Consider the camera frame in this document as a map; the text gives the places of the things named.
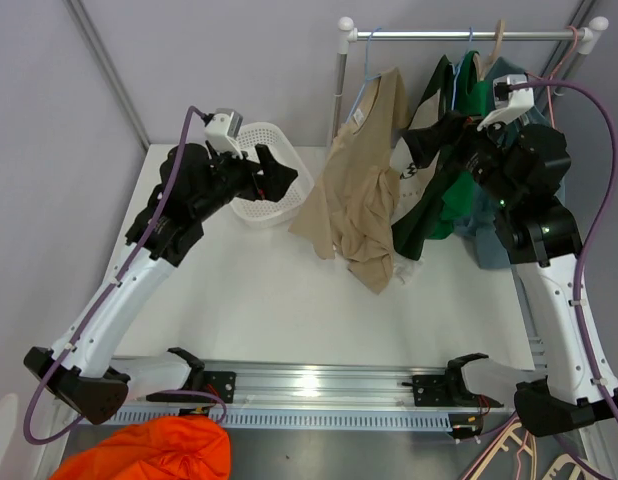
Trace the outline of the dark green white t shirt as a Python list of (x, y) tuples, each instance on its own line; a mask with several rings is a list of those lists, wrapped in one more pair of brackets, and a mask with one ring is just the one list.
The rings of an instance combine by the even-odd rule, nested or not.
[(459, 175), (443, 168), (450, 149), (442, 148), (431, 165), (418, 169), (412, 162), (402, 134), (411, 129), (426, 128), (436, 123), (440, 86), (445, 67), (443, 56), (435, 67), (432, 76), (422, 94), (411, 123), (396, 143), (391, 166), (400, 173), (399, 202), (392, 218), (392, 235), (394, 250), (397, 254), (411, 260), (421, 258), (424, 243), (433, 231), (435, 217), (438, 214), (441, 194)]

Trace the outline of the bright green t shirt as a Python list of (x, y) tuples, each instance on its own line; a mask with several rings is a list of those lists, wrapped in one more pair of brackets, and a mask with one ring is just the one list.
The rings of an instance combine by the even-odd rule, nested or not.
[[(453, 64), (443, 58), (445, 67), (440, 86), (438, 101), (438, 117), (451, 111), (450, 103), (453, 83)], [(458, 93), (455, 111), (469, 116), (485, 116), (488, 111), (489, 87), (478, 80), (480, 55), (477, 51), (470, 51), (465, 59), (458, 79)], [(471, 213), (473, 204), (473, 190), (475, 182), (467, 174), (459, 175), (441, 194), (438, 214), (435, 217), (433, 231), (428, 236), (431, 240), (447, 238), (455, 228), (457, 220)]]

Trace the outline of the light blue wire hanger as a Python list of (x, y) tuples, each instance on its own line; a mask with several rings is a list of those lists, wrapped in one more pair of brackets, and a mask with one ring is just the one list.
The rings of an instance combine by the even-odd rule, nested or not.
[(375, 74), (375, 75), (371, 75), (370, 74), (370, 67), (369, 67), (369, 52), (370, 52), (370, 45), (373, 41), (374, 36), (380, 32), (382, 30), (381, 27), (376, 27), (367, 37), (366, 41), (365, 41), (365, 57), (364, 57), (364, 80), (361, 84), (361, 87), (356, 95), (356, 98), (351, 106), (351, 109), (347, 115), (346, 121), (349, 121), (355, 114), (355, 112), (357, 111), (360, 102), (362, 100), (362, 97), (365, 93), (365, 90), (367, 89), (367, 86), (369, 85), (370, 82), (372, 82), (373, 80), (377, 79), (380, 77), (379, 74)]

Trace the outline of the beige t shirt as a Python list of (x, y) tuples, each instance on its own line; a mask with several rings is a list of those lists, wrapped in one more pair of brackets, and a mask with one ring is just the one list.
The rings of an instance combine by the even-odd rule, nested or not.
[(326, 164), (289, 227), (323, 260), (337, 255), (370, 291), (382, 292), (394, 272), (391, 218), (399, 201), (399, 173), (390, 166), (393, 136), (409, 122), (397, 68), (368, 86), (357, 112), (332, 141)]

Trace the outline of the beige wooden hanger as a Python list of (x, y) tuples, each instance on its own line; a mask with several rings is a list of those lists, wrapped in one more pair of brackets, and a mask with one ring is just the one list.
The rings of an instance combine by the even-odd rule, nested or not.
[(479, 81), (482, 81), (485, 79), (489, 70), (491, 69), (491, 67), (493, 66), (493, 64), (495, 63), (495, 61), (500, 55), (501, 46), (503, 43), (503, 36), (505, 32), (505, 26), (506, 26), (506, 21), (504, 18), (499, 19), (498, 22), (496, 23), (496, 27), (494, 30), (495, 32), (494, 46), (493, 46), (492, 51), (489, 53), (489, 55), (485, 57), (480, 63), (480, 66), (478, 69), (478, 80)]

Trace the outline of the blue grey t shirt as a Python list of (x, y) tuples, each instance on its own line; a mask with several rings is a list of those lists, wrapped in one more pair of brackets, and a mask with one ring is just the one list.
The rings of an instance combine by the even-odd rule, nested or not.
[[(465, 104), (469, 107), (469, 113), (486, 115), (495, 109), (493, 94), (490, 87), (493, 81), (509, 74), (524, 74), (525, 71), (507, 59), (498, 58), (489, 72), (484, 77), (486, 85), (480, 82), (467, 86)], [(508, 124), (504, 135), (501, 137), (503, 146), (510, 146), (523, 126), (540, 124), (549, 126), (550, 122), (542, 113), (533, 107), (514, 122)], [(475, 184), (471, 213), (460, 217), (455, 221), (455, 233), (468, 237), (474, 247), (474, 256), (478, 266), (485, 270), (498, 270), (510, 267), (510, 261), (506, 249), (501, 245), (494, 227), (496, 205), (490, 197)]]

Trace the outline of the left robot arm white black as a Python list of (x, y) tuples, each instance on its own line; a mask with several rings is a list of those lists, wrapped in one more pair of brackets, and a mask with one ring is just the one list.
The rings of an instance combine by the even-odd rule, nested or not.
[(208, 218), (234, 198), (279, 202), (286, 195), (297, 171), (264, 144), (255, 153), (250, 160), (209, 143), (172, 148), (160, 183), (126, 233), (112, 279), (52, 347), (26, 354), (28, 370), (79, 416), (99, 425), (128, 400), (177, 395), (192, 401), (202, 394), (204, 363), (182, 348), (130, 360), (113, 355), (145, 303), (203, 237)]

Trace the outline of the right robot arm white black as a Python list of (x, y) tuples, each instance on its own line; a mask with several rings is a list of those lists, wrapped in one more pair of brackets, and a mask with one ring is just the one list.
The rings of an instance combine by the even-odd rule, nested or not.
[(513, 403), (530, 433), (553, 436), (617, 415), (618, 379), (587, 303), (577, 222), (556, 196), (571, 165), (565, 136), (528, 124), (504, 145), (505, 131), (448, 112), (403, 139), (417, 166), (447, 151), (442, 172), (469, 174), (496, 203), (496, 234), (523, 282), (547, 365), (542, 378), (518, 376)]

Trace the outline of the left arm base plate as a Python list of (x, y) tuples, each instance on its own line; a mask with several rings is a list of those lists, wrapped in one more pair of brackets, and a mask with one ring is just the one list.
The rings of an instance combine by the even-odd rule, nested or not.
[(181, 387), (183, 393), (153, 393), (148, 395), (146, 399), (149, 402), (215, 403), (215, 400), (191, 394), (191, 391), (194, 391), (215, 395), (225, 404), (232, 404), (234, 400), (236, 378), (236, 373), (232, 371), (192, 372), (186, 380), (184, 386)]

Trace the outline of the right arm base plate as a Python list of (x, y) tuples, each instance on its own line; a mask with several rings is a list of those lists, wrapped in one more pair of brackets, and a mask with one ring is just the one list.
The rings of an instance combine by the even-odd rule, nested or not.
[(421, 374), (411, 377), (414, 403), (417, 407), (467, 407), (489, 406), (501, 408), (502, 403), (485, 396), (487, 403), (471, 393), (462, 378), (455, 373)]

